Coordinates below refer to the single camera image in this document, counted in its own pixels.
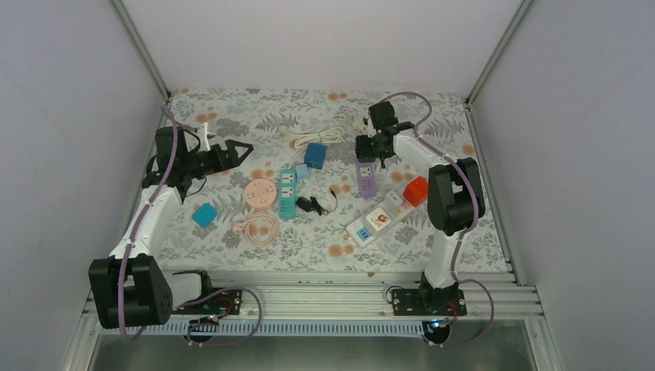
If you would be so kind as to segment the dark blue cube socket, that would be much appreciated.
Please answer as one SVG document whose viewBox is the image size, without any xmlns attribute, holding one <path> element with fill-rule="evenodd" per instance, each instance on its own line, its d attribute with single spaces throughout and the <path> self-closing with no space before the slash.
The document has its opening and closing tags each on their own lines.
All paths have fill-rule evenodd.
<svg viewBox="0 0 655 371">
<path fill-rule="evenodd" d="M 327 154 L 327 146 L 319 143 L 309 143 L 304 153 L 304 163 L 308 168 L 322 169 Z"/>
</svg>

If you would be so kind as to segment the blue square plug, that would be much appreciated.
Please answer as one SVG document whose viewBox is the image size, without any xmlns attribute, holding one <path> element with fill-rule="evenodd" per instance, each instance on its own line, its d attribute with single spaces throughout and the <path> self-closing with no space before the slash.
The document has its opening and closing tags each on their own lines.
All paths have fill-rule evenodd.
<svg viewBox="0 0 655 371">
<path fill-rule="evenodd" d="M 207 227 L 217 216 L 216 208 L 209 203 L 204 203 L 192 214 L 192 220 L 200 227 Z"/>
</svg>

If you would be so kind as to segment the red cube socket adapter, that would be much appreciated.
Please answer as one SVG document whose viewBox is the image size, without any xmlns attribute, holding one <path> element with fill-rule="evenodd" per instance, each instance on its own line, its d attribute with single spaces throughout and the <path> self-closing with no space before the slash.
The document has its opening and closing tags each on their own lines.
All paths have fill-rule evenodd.
<svg viewBox="0 0 655 371">
<path fill-rule="evenodd" d="M 404 188 L 402 196 L 413 207 L 420 206 L 428 198 L 429 184 L 428 181 L 418 176 L 407 184 Z"/>
</svg>

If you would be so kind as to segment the light blue small plug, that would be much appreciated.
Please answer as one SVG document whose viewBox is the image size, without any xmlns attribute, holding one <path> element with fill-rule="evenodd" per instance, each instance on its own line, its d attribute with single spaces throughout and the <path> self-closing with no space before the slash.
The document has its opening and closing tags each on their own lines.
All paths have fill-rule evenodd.
<svg viewBox="0 0 655 371">
<path fill-rule="evenodd" d="M 298 181 L 302 181 L 310 177 L 309 167 L 305 163 L 296 165 L 294 170 L 296 172 L 296 177 Z"/>
</svg>

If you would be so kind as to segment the white cube socket adapter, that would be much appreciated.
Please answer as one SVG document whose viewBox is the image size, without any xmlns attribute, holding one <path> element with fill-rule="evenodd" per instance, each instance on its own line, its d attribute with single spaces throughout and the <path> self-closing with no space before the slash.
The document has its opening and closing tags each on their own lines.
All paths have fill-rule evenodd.
<svg viewBox="0 0 655 371">
<path fill-rule="evenodd" d="M 393 215 L 402 213 L 404 202 L 405 200 L 396 191 L 387 192 L 383 199 L 385 207 Z"/>
</svg>

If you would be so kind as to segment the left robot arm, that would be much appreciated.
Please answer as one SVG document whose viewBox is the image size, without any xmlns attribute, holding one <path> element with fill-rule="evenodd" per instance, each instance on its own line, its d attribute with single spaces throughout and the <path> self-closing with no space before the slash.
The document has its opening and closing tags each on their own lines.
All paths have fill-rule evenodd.
<svg viewBox="0 0 655 371">
<path fill-rule="evenodd" d="M 205 134 L 181 127 L 158 129 L 155 145 L 126 233 L 108 257 L 93 260 L 88 270 L 105 329 L 163 325 L 178 307 L 203 313 L 214 305 L 216 294 L 206 272 L 165 274 L 156 258 L 193 180 L 240 166 L 254 149 L 230 139 L 210 145 Z"/>
</svg>

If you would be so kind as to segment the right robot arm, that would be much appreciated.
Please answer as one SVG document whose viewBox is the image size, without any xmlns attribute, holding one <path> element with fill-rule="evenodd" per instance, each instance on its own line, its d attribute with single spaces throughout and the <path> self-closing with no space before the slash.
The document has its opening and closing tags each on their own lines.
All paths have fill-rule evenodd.
<svg viewBox="0 0 655 371">
<path fill-rule="evenodd" d="M 384 162 L 397 156 L 414 165 L 426 180 L 426 211 L 442 236 L 435 238 L 429 263 L 421 273 L 420 308 L 436 315 L 454 305 L 456 312 L 461 312 L 458 257 L 464 237 L 485 213 L 477 162 L 473 158 L 454 160 L 431 145 L 417 124 L 399 121 L 388 99 L 370 106 L 362 123 L 367 132 L 355 139 L 357 160 Z"/>
</svg>

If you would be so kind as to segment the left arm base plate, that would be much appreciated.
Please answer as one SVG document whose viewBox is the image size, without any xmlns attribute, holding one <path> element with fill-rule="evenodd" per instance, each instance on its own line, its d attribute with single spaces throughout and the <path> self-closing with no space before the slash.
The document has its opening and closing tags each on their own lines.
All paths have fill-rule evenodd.
<svg viewBox="0 0 655 371">
<path fill-rule="evenodd" d="M 174 315 L 225 316 L 238 315 L 243 299 L 240 289 L 228 290 L 203 300 L 200 304 L 175 308 Z"/>
</svg>

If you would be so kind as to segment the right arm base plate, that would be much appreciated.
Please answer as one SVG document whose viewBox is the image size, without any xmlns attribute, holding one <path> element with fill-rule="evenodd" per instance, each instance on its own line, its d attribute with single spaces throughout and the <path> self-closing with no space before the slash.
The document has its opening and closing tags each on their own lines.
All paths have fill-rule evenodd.
<svg viewBox="0 0 655 371">
<path fill-rule="evenodd" d="M 422 292 L 419 289 L 393 288 L 389 300 L 395 316 L 465 316 L 467 302 L 457 287 Z"/>
</svg>

